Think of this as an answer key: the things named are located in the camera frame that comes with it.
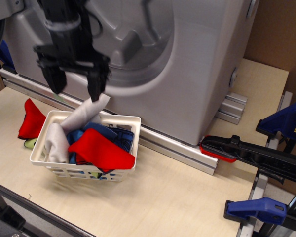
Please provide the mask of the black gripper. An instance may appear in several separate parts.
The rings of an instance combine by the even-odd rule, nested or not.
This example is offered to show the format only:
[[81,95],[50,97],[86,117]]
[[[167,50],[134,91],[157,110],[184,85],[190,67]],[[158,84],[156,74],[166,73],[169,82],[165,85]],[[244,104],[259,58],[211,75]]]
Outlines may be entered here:
[[34,51],[50,89],[55,94],[64,90],[67,85],[64,71],[87,74],[91,101],[98,101],[111,73],[110,59],[93,48],[90,22],[45,21],[45,27],[51,35],[52,43],[37,45]]

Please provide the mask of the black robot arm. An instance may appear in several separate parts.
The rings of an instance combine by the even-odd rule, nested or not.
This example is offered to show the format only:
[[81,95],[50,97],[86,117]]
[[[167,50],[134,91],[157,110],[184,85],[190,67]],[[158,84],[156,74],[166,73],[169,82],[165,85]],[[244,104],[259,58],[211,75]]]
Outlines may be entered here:
[[84,0],[40,0],[45,27],[52,43],[37,45],[37,64],[50,89],[59,94],[67,85],[66,72],[85,75],[93,102],[105,90],[109,57],[93,47],[93,36]]

